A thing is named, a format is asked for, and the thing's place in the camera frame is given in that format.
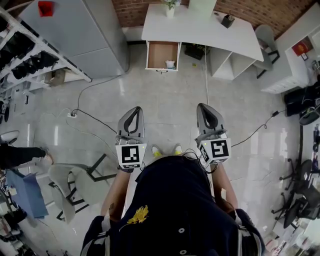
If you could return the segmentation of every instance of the office chair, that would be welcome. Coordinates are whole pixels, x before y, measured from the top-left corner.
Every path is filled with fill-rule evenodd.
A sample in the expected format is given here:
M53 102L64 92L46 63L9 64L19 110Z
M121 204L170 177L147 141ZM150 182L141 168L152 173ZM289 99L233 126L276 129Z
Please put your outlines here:
M309 181L305 181L304 185L294 191L298 195L303 195L311 208L320 205L320 192L313 186L309 185Z
M299 211L303 206L306 204L306 202L303 199L297 199L294 201L294 204L288 209L284 215L284 223L283 228L286 229L292 223L294 220L298 217Z
M263 61L256 60L253 63L253 65L255 65L257 68L262 69L262 72L256 77L259 79L266 71L273 70L273 64L280 58L280 54L275 42L274 32L270 26L265 24L260 25L255 29L254 32L260 45L263 45L264 48L271 49L271 52L266 52L264 49L261 49ZM276 55L274 60L271 60L271 55Z
M310 207L307 204L302 210L298 212L298 218L304 218L308 220L315 220L320 218L320 206L318 207Z
M280 181L291 179L289 185L284 189L286 191L289 190L293 182L295 187L302 186L305 181L305 174L308 174L312 168L312 161L310 159L305 160L301 165L297 165L296 168L294 168L291 158L289 158L287 161L290 162L292 172L286 177L279 178Z
M283 198L282 207L278 210L271 210L272 214L277 214L280 212L279 216L274 218L276 221L281 219L284 216L284 214L290 209L290 206L294 200L295 193L291 191L289 194L288 200L286 200L285 193L282 192L281 196Z

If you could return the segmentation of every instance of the red object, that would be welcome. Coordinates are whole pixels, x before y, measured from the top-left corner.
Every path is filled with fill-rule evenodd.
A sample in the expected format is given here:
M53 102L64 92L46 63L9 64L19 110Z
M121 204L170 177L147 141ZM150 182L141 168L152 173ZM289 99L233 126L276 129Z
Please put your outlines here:
M52 15L54 14L54 2L39 1L38 9L40 17L52 17Z
M302 39L300 42L298 42L297 44L295 44L294 46L292 46L292 49L297 56L300 56L312 50L313 46L310 42L310 39L306 37Z

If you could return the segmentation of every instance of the backpack strap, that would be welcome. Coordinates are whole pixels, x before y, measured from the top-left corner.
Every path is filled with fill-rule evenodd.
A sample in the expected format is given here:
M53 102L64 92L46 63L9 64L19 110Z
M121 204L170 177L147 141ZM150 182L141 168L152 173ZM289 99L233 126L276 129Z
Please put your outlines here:
M243 256L243 238L245 237L253 237L256 247L257 247L257 254L256 256L262 256L262 246L260 238L253 232L250 232L247 230L247 228L243 225L242 220L239 218L237 211L234 211L235 213L235 222L238 225L238 250L237 250L237 256Z
M88 242L81 252L81 256L87 256L89 248L92 244L95 245L103 245L105 244L105 256L110 256L110 236L109 236L109 229L111 228L110 225L110 215L109 211L104 216L103 221L101 222L102 232L98 234L97 238L92 239Z

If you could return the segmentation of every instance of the metal shelf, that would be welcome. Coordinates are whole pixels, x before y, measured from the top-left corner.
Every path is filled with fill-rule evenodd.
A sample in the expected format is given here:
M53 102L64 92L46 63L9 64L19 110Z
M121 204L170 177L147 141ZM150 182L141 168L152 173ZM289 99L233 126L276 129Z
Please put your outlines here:
M91 82L92 79L86 75L82 70L77 68L75 65L73 65L71 62L68 61L67 58L63 57L60 55L55 49L50 47L41 37L37 37L34 35L31 31L26 29L18 20L13 18L7 11L5 11L2 7L0 7L0 16L4 18L8 22L8 33L6 36L3 38L3 40L0 42L0 49L2 49L5 44L8 42L8 40L14 35L15 32L21 32L22 34L26 35L30 40L34 42L34 47L33 49L23 58L23 59L14 59L11 61L10 64L6 65L4 69L0 72L0 79L4 78L7 76L7 81L5 85L7 85L6 88L0 88L0 94L2 96L6 96L7 93L6 91L13 89L15 86L23 83L24 81L30 81L32 83L37 83L38 85L43 85L42 87L48 88L48 85L45 84L44 82L40 81L35 81L34 77L37 77L39 75L45 74L47 72L51 72L54 70L58 70L61 68L69 68L72 70L75 74L79 75L82 79L86 80L87 82ZM26 77L22 79L15 79L15 77L12 74L12 69L20 65L22 62L28 60L30 57L37 55L41 51L45 51L56 58L58 58L58 62L53 65L52 67L49 68L43 68L41 70L38 70L34 74L29 74Z
M51 71L55 71L55 70L59 70L62 68L65 68L66 66L64 65L64 63L59 60L56 64L54 64L51 67L45 67L43 69L39 69L38 71L36 71L34 74L29 74L26 77L23 77L21 79L16 79L13 75L12 72L9 73L8 75L8 80L7 83L9 83L9 86L4 88L4 89L0 89L0 94L4 93L5 91L23 83L24 81L30 81L30 82L35 82L34 80L32 80L32 78L37 77L39 75L51 72Z

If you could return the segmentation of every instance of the potted plant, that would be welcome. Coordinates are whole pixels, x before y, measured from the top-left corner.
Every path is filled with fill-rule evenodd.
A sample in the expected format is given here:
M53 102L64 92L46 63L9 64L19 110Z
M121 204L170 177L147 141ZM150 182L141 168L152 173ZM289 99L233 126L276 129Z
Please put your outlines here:
M181 4L181 0L164 0L166 16L173 18L175 14L175 7Z

